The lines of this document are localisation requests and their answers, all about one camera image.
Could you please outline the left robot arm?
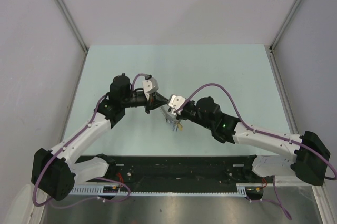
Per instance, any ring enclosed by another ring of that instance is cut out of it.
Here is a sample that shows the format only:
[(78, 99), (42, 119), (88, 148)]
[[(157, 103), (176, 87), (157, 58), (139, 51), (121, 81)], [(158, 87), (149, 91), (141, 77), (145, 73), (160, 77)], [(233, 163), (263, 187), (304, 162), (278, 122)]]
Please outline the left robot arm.
[(99, 98), (93, 115), (82, 129), (51, 149), (41, 148), (35, 153), (31, 178), (35, 206), (41, 206), (36, 199), (38, 190), (60, 201), (77, 183), (98, 178), (109, 182), (116, 177), (116, 162), (111, 157), (98, 154), (81, 163), (78, 159), (92, 143), (118, 124), (127, 108), (143, 106), (149, 113), (167, 103), (167, 98), (158, 93), (157, 80), (151, 75), (143, 76), (139, 90), (134, 89), (135, 82), (125, 74), (113, 78), (110, 90)]

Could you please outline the steel disc keyring holder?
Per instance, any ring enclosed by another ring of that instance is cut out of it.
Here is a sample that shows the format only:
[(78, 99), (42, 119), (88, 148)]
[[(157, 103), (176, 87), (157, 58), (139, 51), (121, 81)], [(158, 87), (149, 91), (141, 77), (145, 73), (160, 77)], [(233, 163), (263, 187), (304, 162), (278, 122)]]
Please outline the steel disc keyring holder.
[(161, 106), (160, 107), (161, 113), (163, 114), (166, 123), (168, 123), (171, 128), (173, 124), (181, 124), (180, 120), (176, 119), (176, 116), (172, 115), (171, 112), (169, 111), (169, 107), (167, 105)]

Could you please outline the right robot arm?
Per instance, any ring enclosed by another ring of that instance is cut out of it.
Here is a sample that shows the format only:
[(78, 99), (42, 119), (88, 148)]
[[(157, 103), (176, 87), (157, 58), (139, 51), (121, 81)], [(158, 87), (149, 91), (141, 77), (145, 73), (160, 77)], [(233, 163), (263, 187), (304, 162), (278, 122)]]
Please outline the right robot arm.
[(251, 145), (284, 158), (284, 163), (264, 168), (256, 157), (243, 169), (243, 177), (248, 182), (256, 182), (260, 177), (290, 175), (310, 185), (321, 186), (326, 179), (330, 152), (313, 132), (282, 134), (247, 125), (241, 119), (223, 113), (212, 97), (194, 102), (177, 96), (171, 98), (169, 106), (178, 119), (209, 129), (220, 143)]

